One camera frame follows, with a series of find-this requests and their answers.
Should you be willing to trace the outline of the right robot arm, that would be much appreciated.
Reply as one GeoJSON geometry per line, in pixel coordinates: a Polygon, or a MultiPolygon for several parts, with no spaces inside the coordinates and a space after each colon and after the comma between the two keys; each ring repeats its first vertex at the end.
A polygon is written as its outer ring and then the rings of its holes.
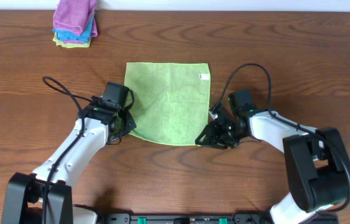
{"type": "Polygon", "coordinates": [[[308,223],[347,207],[350,159],[337,129],[300,125],[270,110],[238,112],[233,121],[212,116],[197,145],[235,148],[250,137],[284,154],[289,193],[269,210],[271,223],[308,223]]]}

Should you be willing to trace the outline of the green microfiber cloth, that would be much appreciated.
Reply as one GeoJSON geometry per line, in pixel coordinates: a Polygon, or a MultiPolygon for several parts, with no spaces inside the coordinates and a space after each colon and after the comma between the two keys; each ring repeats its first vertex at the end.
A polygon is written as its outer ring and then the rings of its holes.
{"type": "Polygon", "coordinates": [[[169,146],[192,146],[208,123],[207,63],[129,62],[124,79],[134,93],[131,135],[169,146]]]}

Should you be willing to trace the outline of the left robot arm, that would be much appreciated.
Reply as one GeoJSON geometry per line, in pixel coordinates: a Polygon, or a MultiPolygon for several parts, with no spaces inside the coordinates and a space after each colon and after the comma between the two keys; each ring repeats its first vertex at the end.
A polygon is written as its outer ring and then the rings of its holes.
{"type": "Polygon", "coordinates": [[[57,150],[31,174],[15,173],[7,183],[2,223],[102,223],[91,208],[74,205],[72,188],[93,156],[136,128],[132,103],[93,97],[57,150]]]}

